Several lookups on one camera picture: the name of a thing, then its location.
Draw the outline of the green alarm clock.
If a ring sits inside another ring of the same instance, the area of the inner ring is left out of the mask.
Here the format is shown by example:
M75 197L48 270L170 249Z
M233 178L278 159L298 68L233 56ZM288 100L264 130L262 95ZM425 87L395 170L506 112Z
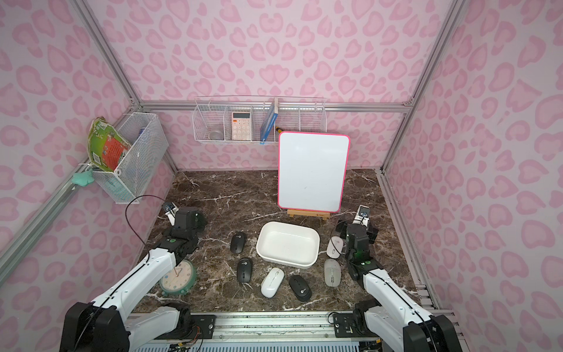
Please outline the green alarm clock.
M196 267L189 260L183 260L159 281L164 296L186 295L195 285Z

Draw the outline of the white pink calculator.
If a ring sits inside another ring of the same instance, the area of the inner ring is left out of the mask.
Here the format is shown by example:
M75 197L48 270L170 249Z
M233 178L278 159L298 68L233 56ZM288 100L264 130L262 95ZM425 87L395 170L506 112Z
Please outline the white pink calculator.
M232 140L252 140L252 115L249 111L234 111L232 113Z

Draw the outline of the white computer mouse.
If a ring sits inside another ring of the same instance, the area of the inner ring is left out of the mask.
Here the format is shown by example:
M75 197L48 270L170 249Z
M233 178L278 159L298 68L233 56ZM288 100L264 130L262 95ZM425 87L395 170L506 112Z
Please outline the white computer mouse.
M267 299L272 299L278 292L284 280L284 271L281 268L272 268L261 284L261 293Z

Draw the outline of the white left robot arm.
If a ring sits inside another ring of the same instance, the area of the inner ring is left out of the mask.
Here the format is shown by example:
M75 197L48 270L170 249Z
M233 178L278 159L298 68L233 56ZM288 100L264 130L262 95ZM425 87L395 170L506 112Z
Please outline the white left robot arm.
M171 225L147 256L92 302L78 302L67 311L61 351L134 351L152 340L190 343L211 335L183 303L130 317L156 284L165 293L184 294L196 281L196 269L186 258L198 249L207 221L196 208L176 208L171 203L167 207Z

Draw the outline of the wooden easel stand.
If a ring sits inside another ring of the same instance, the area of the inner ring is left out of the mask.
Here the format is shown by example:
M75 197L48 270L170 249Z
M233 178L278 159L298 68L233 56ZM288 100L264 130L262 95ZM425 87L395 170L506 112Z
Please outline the wooden easel stand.
M321 218L322 220L325 220L325 221L328 220L331 217L330 212L304 211L304 210L297 210L297 209L288 209L287 214L291 218L293 218L295 216L307 216L307 217Z

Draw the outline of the black mouse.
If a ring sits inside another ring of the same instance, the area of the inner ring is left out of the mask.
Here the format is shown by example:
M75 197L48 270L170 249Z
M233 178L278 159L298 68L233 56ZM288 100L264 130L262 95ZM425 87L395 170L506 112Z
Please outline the black mouse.
M243 252L246 245L247 234L244 232L236 232L231 238L230 252L239 255Z
M237 281L249 283L252 279L253 262L251 258L242 258L237 264Z
M307 302L312 298L312 290L301 275L292 275L289 278L290 288L300 302Z

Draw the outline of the pink framed whiteboard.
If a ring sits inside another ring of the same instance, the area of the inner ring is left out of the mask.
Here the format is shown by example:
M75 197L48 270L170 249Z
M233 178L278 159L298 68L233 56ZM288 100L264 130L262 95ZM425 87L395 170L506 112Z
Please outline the pink framed whiteboard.
M278 206L336 213L341 208L350 138L334 133L279 135Z

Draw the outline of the grey white mouse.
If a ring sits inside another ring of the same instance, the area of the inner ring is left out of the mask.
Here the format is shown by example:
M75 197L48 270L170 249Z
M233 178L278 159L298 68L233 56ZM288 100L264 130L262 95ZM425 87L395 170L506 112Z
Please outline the grey white mouse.
M342 271L340 264L335 259L324 262L324 280L328 287L338 287L341 283Z

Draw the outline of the blue book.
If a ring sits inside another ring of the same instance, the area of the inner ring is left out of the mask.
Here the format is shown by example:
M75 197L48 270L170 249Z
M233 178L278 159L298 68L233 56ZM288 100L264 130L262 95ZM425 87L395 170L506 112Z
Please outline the blue book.
M267 114L265 115L265 120L263 121L262 126L260 128L261 142L265 142L268 139L272 129L275 126L275 122L277 120L278 115L279 115L279 99L274 98Z

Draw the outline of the green red snack bag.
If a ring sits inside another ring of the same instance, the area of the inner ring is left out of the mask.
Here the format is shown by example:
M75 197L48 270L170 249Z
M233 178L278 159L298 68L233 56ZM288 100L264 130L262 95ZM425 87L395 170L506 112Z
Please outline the green red snack bag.
M113 172L130 150L131 144L104 117L92 121L87 152L90 163L104 172Z

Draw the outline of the white ribbed mouse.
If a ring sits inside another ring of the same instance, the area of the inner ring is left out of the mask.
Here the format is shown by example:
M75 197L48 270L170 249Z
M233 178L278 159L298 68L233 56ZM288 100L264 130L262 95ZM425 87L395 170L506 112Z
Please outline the white ribbed mouse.
M344 241L339 236L332 236L328 242L326 254L331 259L339 259L344 248Z

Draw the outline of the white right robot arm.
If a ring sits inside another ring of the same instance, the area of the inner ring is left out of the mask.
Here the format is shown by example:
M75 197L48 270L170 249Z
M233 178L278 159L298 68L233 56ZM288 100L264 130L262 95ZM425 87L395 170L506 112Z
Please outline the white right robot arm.
M453 323L434 315L399 288L371 255L377 229L369 223L369 208L360 205L352 221L339 221L344 258L353 281L373 297L356 305L356 326L383 340L392 351L461 351Z

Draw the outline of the clear glass cup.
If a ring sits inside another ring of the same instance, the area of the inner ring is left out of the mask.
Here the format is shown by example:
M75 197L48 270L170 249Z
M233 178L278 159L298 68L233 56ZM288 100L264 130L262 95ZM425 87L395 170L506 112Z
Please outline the clear glass cup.
M221 126L212 126L208 131L208 139L211 141L224 141L224 129Z

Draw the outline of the white mesh side basket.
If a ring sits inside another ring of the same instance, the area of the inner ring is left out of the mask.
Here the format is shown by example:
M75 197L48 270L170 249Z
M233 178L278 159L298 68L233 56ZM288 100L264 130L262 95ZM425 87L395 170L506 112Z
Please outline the white mesh side basket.
M135 112L115 129L131 148L116 170L94 167L93 177L114 202L127 204L145 193L169 143L156 114Z

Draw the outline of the white storage box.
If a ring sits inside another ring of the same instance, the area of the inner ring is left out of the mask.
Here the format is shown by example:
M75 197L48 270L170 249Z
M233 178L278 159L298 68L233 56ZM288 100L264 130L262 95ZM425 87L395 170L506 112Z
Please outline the white storage box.
M260 231L256 251L270 263L308 269L318 259L319 246L320 236L316 230L270 221Z

